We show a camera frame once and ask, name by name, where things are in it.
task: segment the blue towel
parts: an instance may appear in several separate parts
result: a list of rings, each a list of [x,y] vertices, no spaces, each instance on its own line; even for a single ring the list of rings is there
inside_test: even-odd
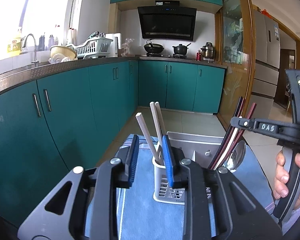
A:
[[[131,145],[130,135],[122,147]],[[154,167],[152,154],[143,136],[139,136],[139,156],[135,181],[128,190],[117,189],[117,222],[119,240],[160,239],[181,240],[183,235],[184,205],[159,203],[153,199]],[[264,208],[272,207],[273,199],[268,181],[250,147],[234,175],[256,197]],[[92,204],[88,207],[85,236],[90,235]],[[216,235],[213,206],[210,204],[211,236]]]

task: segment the black pot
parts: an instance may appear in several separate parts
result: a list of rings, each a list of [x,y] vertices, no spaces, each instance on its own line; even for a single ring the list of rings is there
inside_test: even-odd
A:
[[[155,53],[155,54],[160,54],[163,52],[164,47],[161,44],[157,43],[152,43],[152,39],[150,39],[150,42],[145,44],[143,47],[145,48],[146,52],[148,53]]]
[[[191,43],[189,43],[187,46],[182,45],[182,44],[179,44],[178,46],[172,46],[174,54],[178,54],[178,55],[185,55],[185,54],[187,54],[188,46],[190,44]]]

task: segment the dish rack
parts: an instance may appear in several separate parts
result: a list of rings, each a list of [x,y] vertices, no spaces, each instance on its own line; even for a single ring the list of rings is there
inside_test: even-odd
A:
[[[66,45],[73,49],[77,54],[78,58],[96,58],[99,56],[106,56],[109,54],[108,49],[113,40],[103,38],[103,37],[95,37],[86,40],[83,44],[79,46],[75,46],[74,44]]]

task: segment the red bottle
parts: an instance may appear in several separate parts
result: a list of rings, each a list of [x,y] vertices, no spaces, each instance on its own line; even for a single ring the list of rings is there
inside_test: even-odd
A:
[[[197,52],[196,61],[201,61],[201,52],[200,52],[200,50],[198,50],[198,52]]]

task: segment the white utensil holder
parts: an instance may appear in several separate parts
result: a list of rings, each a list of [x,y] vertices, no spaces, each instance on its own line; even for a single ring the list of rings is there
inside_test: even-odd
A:
[[[186,133],[167,132],[172,147],[181,148],[186,158],[192,159],[200,166],[207,168],[216,154],[223,137],[194,135]],[[156,163],[154,166],[154,194],[157,202],[169,204],[185,204],[185,189],[173,189],[169,186],[165,166]]]

